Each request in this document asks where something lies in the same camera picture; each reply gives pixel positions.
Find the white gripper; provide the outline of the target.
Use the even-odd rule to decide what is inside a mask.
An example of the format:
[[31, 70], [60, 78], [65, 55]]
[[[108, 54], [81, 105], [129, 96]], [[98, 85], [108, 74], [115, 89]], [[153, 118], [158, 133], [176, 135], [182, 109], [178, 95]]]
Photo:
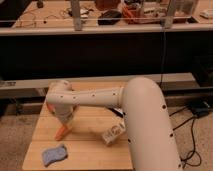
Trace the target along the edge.
[[55, 135], [55, 140], [60, 141], [62, 140], [71, 130], [73, 119], [75, 116], [75, 113], [77, 111], [76, 106], [70, 106], [70, 105], [54, 105], [54, 104], [46, 104], [47, 109], [49, 112], [56, 117], [62, 126], [57, 131]]

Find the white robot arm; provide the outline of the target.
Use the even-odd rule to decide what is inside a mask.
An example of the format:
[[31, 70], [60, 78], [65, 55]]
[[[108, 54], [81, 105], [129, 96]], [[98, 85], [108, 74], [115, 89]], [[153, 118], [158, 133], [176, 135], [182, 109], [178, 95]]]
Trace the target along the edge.
[[60, 82], [46, 95], [56, 108], [95, 106], [121, 108], [134, 171], [183, 171], [164, 95], [145, 77], [124, 86], [70, 91]]

